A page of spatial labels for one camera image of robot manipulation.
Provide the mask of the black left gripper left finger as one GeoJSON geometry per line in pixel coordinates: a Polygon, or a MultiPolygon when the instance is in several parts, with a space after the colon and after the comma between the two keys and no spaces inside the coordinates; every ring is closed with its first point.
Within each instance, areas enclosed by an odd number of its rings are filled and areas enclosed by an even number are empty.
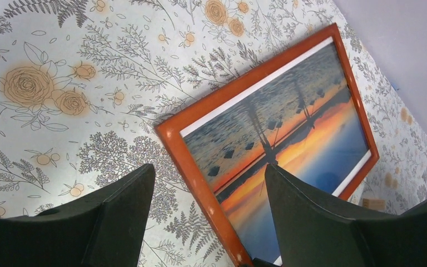
{"type": "Polygon", "coordinates": [[[144,164],[36,216],[0,219],[0,266],[137,266],[154,185],[144,164]]]}

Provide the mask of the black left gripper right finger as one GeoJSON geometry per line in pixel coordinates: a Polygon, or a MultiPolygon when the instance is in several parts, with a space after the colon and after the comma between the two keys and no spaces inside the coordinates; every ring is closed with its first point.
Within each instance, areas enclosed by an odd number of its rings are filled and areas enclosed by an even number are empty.
{"type": "Polygon", "coordinates": [[[427,266],[427,200],[401,215],[358,206],[279,166],[265,171],[283,266],[427,266]]]}

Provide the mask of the sunset landscape photo print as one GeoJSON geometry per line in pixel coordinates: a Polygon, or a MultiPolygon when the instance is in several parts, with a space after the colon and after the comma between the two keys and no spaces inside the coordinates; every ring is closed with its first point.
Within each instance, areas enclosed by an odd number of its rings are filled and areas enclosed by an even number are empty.
{"type": "Polygon", "coordinates": [[[332,38],[180,135],[247,253],[271,263],[280,251],[266,166],[339,196],[371,155],[332,38]]]}

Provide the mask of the orange wooden picture frame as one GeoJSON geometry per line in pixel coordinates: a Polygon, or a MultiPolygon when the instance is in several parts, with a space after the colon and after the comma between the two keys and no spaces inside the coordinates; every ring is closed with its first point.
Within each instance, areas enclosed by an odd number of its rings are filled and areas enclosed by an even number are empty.
{"type": "Polygon", "coordinates": [[[219,202],[215,199],[215,196],[210,190],[201,171],[198,169],[194,159],[190,155],[180,132],[214,109],[223,105],[225,102],[245,92],[247,89],[273,74],[281,67],[284,67],[289,62],[303,55],[305,52],[312,49],[313,46],[318,45],[327,38],[332,38],[337,48],[347,84],[358,111],[363,132],[369,143],[371,153],[370,158],[366,160],[363,167],[357,172],[344,191],[339,196],[336,196],[343,200],[347,200],[357,189],[371,168],[376,164],[379,159],[379,153],[366,116],[358,86],[350,66],[346,48],[339,31],[339,26],[336,23],[324,27],[300,43],[254,67],[244,75],[210,93],[201,100],[195,102],[193,105],[160,123],[156,127],[156,132],[173,159],[179,173],[183,177],[202,212],[211,224],[221,244],[227,251],[228,256],[236,266],[249,264],[252,262],[253,258],[247,253],[235,230],[222,211],[219,202]]]}

